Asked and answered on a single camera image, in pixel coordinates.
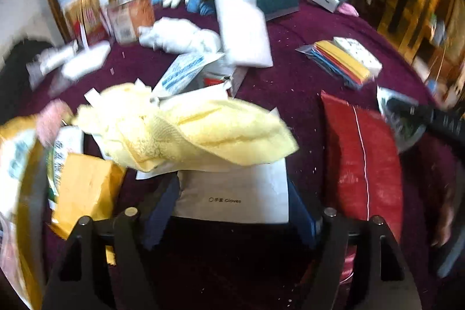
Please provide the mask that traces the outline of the person right hand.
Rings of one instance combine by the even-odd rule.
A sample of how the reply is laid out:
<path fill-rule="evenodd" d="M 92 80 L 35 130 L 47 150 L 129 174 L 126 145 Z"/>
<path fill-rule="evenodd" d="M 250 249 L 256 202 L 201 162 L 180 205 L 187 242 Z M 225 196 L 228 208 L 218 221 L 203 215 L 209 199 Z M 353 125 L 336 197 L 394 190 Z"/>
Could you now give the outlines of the person right hand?
<path fill-rule="evenodd" d="M 452 224 L 455 217 L 455 187 L 446 184 L 435 193 L 434 205 L 437 211 L 437 226 L 432 246 L 441 247 L 451 238 Z"/>

